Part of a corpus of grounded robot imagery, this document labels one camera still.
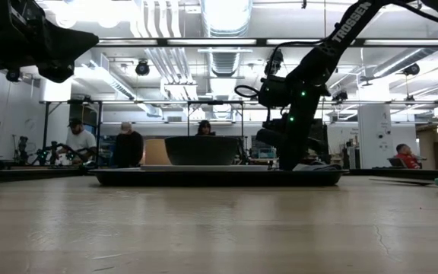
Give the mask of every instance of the white column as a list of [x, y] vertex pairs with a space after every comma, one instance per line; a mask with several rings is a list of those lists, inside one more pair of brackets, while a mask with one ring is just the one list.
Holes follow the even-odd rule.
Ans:
[[[47, 79], [40, 82], [40, 99], [44, 101], [67, 101], [71, 98], [72, 80], [57, 84]], [[51, 104], [50, 110], [57, 107], [57, 104]], [[70, 115], [70, 106], [61, 104], [49, 115], [49, 123], [46, 132], [46, 145], [52, 141], [65, 143], [68, 134], [68, 121]]]
[[[374, 81], [358, 91], [360, 100], [390, 100], [389, 83]], [[389, 167], [393, 157], [392, 120], [389, 105], [358, 108], [361, 168]]]

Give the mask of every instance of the black bowl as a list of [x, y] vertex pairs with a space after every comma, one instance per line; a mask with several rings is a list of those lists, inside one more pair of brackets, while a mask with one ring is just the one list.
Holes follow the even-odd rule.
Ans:
[[219, 136], [177, 136], [165, 138], [173, 165], [230, 165], [238, 152], [239, 140]]

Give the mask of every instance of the baseball cap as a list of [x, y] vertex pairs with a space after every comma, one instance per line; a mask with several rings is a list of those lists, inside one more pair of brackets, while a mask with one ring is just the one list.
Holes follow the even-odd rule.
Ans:
[[78, 118], [72, 118], [68, 122], [68, 126], [70, 126], [71, 128], [78, 125], [82, 125], [82, 121]]

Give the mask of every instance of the black tray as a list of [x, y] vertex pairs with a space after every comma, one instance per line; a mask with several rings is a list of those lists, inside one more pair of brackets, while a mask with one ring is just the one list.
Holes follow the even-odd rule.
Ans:
[[344, 170], [334, 171], [141, 171], [91, 170], [106, 186], [254, 187], [334, 186]]
[[354, 176], [380, 176], [403, 179], [435, 180], [438, 178], [438, 170], [409, 170], [409, 169], [359, 169], [350, 170], [349, 175]]
[[59, 177], [73, 177], [84, 175], [83, 170], [77, 168], [43, 168], [22, 170], [0, 170], [0, 183], [19, 180], [42, 180]]

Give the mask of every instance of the man with cap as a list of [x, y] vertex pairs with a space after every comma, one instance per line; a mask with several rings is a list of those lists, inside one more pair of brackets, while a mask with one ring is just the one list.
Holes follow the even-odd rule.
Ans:
[[[82, 121], [73, 118], [70, 120], [68, 127], [70, 128], [70, 133], [67, 134], [67, 142], [65, 142], [65, 144], [75, 151], [87, 148], [86, 151], [80, 152], [86, 158], [94, 156], [97, 153], [96, 138], [92, 133], [85, 130]], [[58, 153], [61, 154], [66, 152], [67, 150], [62, 148]], [[80, 164], [81, 162], [82, 160], [79, 157], [76, 157], [73, 160], [74, 164]]]
[[121, 123], [113, 154], [114, 164], [118, 168], [137, 167], [142, 157], [143, 136], [133, 130], [131, 123]]

